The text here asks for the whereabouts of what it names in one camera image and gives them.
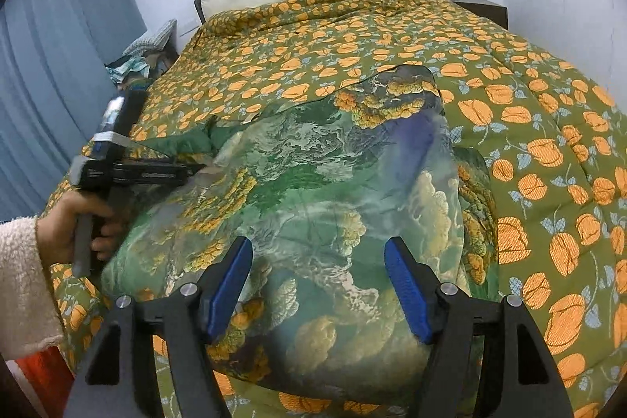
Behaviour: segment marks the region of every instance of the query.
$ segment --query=garment sleeve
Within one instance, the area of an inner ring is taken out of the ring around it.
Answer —
[[[0,225],[0,352],[5,360],[23,358],[63,338],[35,226],[35,218]]]

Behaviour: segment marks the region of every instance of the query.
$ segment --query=red fabric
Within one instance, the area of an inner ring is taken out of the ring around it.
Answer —
[[[62,418],[74,376],[57,347],[16,360],[49,418]]]

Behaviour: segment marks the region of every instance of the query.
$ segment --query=person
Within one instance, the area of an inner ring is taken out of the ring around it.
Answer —
[[[48,215],[0,225],[0,353],[5,360],[23,358],[61,342],[63,326],[48,268],[71,262],[76,219],[83,213],[105,219],[91,248],[98,252],[99,260],[109,260],[125,224],[94,194],[70,190]]]

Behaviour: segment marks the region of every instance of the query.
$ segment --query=nightstand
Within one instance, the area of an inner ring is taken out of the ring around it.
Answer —
[[[489,18],[495,24],[507,29],[507,8],[486,0],[451,0],[477,16]]]

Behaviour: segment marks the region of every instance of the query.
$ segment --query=curtain fold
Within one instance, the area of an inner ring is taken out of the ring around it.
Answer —
[[[115,94],[104,68],[145,31],[134,0],[0,10],[0,221],[40,212]]]

